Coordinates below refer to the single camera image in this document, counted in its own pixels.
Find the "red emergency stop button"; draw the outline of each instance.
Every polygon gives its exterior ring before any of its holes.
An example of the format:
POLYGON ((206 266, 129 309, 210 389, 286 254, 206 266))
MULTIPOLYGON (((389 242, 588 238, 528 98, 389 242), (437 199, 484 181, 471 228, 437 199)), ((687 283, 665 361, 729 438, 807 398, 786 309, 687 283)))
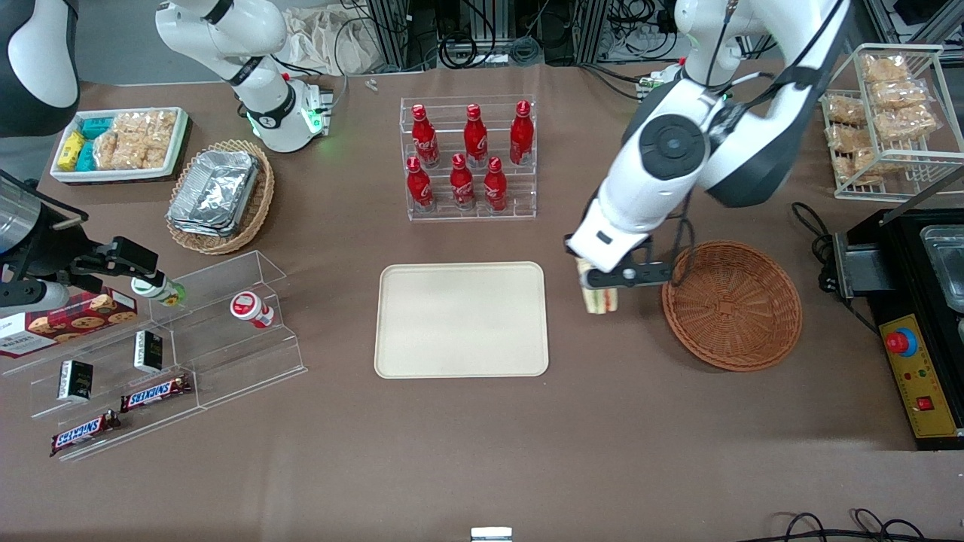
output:
POLYGON ((887 350, 904 358, 917 353, 917 337, 907 328, 897 328, 884 338, 887 350))
POLYGON ((917 408, 918 410, 934 410, 934 401, 930 400, 930 397, 918 397, 917 408))

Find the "cookie box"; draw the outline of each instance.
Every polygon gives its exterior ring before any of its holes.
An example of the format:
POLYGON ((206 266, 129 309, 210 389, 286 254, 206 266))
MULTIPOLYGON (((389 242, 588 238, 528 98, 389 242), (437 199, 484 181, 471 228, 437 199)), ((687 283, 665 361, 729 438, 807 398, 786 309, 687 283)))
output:
POLYGON ((59 156, 64 149, 64 144, 75 130, 85 119, 113 118, 118 113, 145 113, 151 109, 164 109, 177 112, 177 119, 174 121, 174 132, 171 135, 171 142, 168 144, 168 152, 164 159, 164 165, 160 168, 136 169, 136 170, 99 170, 93 172, 68 172, 62 170, 57 165, 57 160, 50 162, 50 176, 56 178, 64 184, 117 184, 126 182, 147 182, 153 180, 169 180, 168 177, 174 172, 181 152, 186 143, 185 134, 188 131, 190 120, 187 112, 180 107, 164 106, 156 108, 141 109, 105 109, 101 111, 78 111, 73 121, 64 128, 61 134, 60 143, 57 144, 54 156, 59 156))
POLYGON ((137 302, 112 288, 70 296, 65 307, 0 319, 0 356, 19 358, 137 318, 137 302))

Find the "tabletop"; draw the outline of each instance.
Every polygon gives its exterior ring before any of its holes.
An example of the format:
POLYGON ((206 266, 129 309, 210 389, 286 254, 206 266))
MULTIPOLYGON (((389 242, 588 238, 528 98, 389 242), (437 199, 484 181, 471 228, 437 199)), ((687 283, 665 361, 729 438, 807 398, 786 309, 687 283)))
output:
MULTIPOLYGON (((287 273, 279 294, 308 372, 77 463, 47 457, 54 426, 30 420, 26 386, 0 381, 0 538, 452 541, 505 525, 521 541, 737 540, 782 532, 787 512, 853 528, 847 514, 857 506, 931 536, 964 534, 961 456, 912 451, 880 338, 817 288, 812 235, 790 214, 802 201, 831 230, 847 230, 879 207, 833 198, 818 115, 770 201, 729 209, 694 196, 698 240, 764 251, 803 305, 802 336, 783 362, 731 373, 683 348, 658 288, 622 292, 608 315, 583 307, 562 237, 620 147, 631 100, 577 68, 377 79, 377 94, 351 80, 331 135, 268 153, 277 192, 245 248, 287 273), (501 94, 539 103, 538 217, 411 224, 400 99, 501 94), (517 260, 545 271, 545 374, 378 377, 385 267, 517 260)), ((254 139, 225 84, 86 85, 82 95, 82 109, 172 105, 195 123, 188 156, 254 139)), ((68 187, 45 178, 40 189, 87 210, 90 238, 150 247, 170 276, 225 258, 171 240, 169 182, 68 187)), ((671 242, 671 227, 656 232, 664 254, 671 242)))

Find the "wicker basket with foil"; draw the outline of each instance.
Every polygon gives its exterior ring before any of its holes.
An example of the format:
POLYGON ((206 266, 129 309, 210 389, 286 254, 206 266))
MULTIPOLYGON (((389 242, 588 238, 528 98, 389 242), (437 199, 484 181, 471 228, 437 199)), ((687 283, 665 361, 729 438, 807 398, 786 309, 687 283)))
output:
POLYGON ((683 346, 734 371, 780 363, 800 339, 803 312, 787 273, 764 253, 732 241, 701 243, 677 258, 679 286, 662 290, 663 312, 683 346))
POLYGON ((265 156, 264 151, 256 145, 247 141, 238 140, 215 143, 195 155, 195 157, 191 159, 191 162, 181 171, 177 179, 177 184, 174 186, 174 191, 171 194, 172 203, 184 185, 184 178, 187 177, 191 167, 201 154, 207 150, 224 150, 228 152, 244 151, 256 157, 259 162, 257 177, 254 180, 255 186, 248 200, 248 206, 245 209, 244 216, 241 219, 241 227, 238 233, 230 237, 201 235, 178 230, 171 223, 168 223, 168 230, 171 232, 171 237, 174 238, 174 241, 178 245, 202 254, 217 256, 240 249, 250 243, 252 239, 254 239, 254 236, 257 235, 257 232, 264 224, 265 218, 268 216, 268 208, 271 206, 271 199, 275 194, 275 176, 271 170, 271 164, 268 162, 268 157, 265 156))

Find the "brown woven basket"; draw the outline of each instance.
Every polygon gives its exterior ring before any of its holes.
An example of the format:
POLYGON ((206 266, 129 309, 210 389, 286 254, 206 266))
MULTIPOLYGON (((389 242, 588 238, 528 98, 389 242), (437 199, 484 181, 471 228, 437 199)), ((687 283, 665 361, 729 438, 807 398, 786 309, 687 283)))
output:
MULTIPOLYGON (((257 231, 260 230, 264 224, 264 219, 268 216, 268 207, 271 206, 271 198, 275 195, 275 174, 271 171, 271 164, 268 162, 268 157, 264 155, 264 151, 253 143, 232 139, 230 141, 215 143, 205 150, 225 150, 228 152, 242 150, 256 156, 260 162, 258 164, 257 178, 254 180, 257 184, 254 186, 251 198, 248 200, 248 208, 245 209, 244 217, 241 218, 241 230, 235 235, 231 237, 198 235, 196 233, 178 230, 171 223, 168 223, 168 231, 171 232, 171 236, 178 245, 202 254, 216 256, 234 252, 254 239, 257 231)), ((187 172, 199 156, 201 156, 200 152, 196 154, 195 157, 191 159, 191 162, 181 171, 181 175, 177 178, 177 184, 174 186, 174 192, 171 194, 171 202, 177 197, 177 192, 180 191, 181 186, 184 184, 184 178, 187 176, 187 172)))
MULTIPOLYGON (((679 278, 693 254, 677 258, 679 278)), ((683 346, 708 364, 760 370, 780 363, 800 339, 796 287, 762 252, 732 241, 701 243, 679 287, 663 285, 663 312, 683 346)))

